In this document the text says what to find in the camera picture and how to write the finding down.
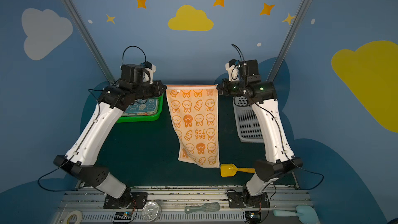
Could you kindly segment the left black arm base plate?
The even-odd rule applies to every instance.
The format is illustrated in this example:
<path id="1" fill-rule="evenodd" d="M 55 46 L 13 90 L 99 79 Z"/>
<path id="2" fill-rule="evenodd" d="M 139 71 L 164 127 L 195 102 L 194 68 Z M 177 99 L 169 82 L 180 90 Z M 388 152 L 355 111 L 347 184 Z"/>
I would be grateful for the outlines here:
<path id="1" fill-rule="evenodd" d="M 127 192 L 121 198 L 116 199 L 106 196 L 103 209 L 142 209 L 147 202 L 146 192 Z"/>

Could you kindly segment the orange pattern towel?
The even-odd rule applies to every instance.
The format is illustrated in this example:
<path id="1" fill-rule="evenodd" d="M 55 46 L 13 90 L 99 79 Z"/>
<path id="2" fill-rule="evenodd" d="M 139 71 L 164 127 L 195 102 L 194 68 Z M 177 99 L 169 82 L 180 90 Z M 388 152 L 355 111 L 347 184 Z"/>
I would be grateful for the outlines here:
<path id="1" fill-rule="evenodd" d="M 167 89 L 167 104 L 179 140 L 178 160 L 219 168 L 217 89 Z"/>

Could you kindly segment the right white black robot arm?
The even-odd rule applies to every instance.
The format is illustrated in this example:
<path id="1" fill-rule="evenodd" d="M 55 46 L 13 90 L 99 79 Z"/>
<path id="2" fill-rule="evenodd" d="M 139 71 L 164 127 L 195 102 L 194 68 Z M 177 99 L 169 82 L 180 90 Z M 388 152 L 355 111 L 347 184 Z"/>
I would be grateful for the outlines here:
<path id="1" fill-rule="evenodd" d="M 217 89 L 220 95 L 245 97 L 260 125 L 265 159 L 255 162 L 255 173 L 245 185 L 246 195 L 257 197 L 264 193 L 269 184 L 296 168 L 302 168 L 301 158 L 295 156 L 286 138 L 279 115 L 277 93 L 272 82 L 246 85 L 243 82 L 223 79 Z"/>

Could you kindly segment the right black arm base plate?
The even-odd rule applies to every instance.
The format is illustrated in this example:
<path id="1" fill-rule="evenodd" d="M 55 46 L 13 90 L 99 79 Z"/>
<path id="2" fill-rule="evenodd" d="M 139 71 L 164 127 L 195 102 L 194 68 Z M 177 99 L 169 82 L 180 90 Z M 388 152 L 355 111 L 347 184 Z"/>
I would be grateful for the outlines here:
<path id="1" fill-rule="evenodd" d="M 245 191 L 228 190 L 229 208 L 269 208 L 269 198 L 267 193 L 259 196 L 251 196 Z"/>

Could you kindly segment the green plastic basket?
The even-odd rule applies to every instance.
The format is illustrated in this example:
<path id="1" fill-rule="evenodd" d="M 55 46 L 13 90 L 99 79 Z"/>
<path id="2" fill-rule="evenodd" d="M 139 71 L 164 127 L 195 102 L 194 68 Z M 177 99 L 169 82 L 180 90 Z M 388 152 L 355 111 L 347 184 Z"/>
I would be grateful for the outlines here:
<path id="1" fill-rule="evenodd" d="M 154 115 L 148 116 L 121 116 L 117 123 L 127 123 L 127 122 L 147 122 L 147 121 L 156 121 L 159 119 L 160 114 L 163 109 L 163 99 L 164 96 L 157 97 L 159 99 L 159 107 L 158 112 Z"/>

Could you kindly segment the teal owl pattern towel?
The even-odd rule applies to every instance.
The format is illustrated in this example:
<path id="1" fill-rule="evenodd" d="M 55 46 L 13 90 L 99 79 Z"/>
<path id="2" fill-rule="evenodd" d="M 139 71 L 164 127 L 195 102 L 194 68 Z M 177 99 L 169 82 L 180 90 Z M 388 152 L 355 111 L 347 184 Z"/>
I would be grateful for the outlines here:
<path id="1" fill-rule="evenodd" d="M 148 116 L 154 115 L 158 112 L 159 99 L 146 99 L 136 100 L 134 104 L 131 104 L 122 116 Z"/>

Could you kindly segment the grey plastic basket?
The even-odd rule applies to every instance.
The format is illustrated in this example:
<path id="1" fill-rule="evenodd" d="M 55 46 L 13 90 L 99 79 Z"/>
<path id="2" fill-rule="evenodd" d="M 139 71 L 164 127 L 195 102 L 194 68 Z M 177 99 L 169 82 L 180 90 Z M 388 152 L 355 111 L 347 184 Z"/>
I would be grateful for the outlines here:
<path id="1" fill-rule="evenodd" d="M 263 143 L 257 116 L 245 97 L 234 97 L 233 108 L 238 137 L 243 143 Z"/>

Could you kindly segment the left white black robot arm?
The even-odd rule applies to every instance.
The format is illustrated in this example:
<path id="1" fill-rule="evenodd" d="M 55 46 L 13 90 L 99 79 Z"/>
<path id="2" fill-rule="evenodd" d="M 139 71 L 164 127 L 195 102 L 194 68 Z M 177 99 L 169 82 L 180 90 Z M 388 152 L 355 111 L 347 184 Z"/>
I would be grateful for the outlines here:
<path id="1" fill-rule="evenodd" d="M 127 89 L 104 88 L 80 137 L 65 155 L 56 156 L 54 164 L 114 199 L 128 195 L 126 184 L 115 178 L 107 167 L 97 167 L 95 163 L 110 131 L 127 108 L 136 100 L 160 97 L 166 89 L 160 80 Z"/>

